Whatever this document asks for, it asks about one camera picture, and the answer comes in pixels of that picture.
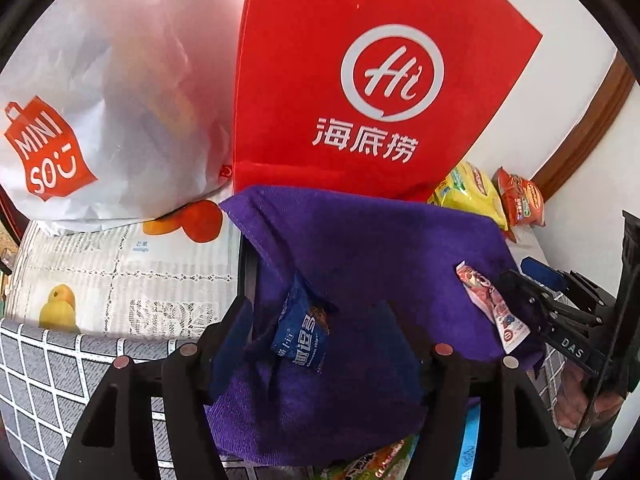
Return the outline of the person's right hand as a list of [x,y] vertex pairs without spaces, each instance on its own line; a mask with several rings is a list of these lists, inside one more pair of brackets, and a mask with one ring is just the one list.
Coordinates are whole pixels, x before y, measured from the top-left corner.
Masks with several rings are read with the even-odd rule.
[[566,362],[561,373],[561,385],[554,406],[554,416],[562,428],[576,430],[580,421],[589,414],[592,426],[602,426],[612,419],[622,407],[625,398],[614,391],[599,394],[592,408],[584,393],[584,371],[572,362]]

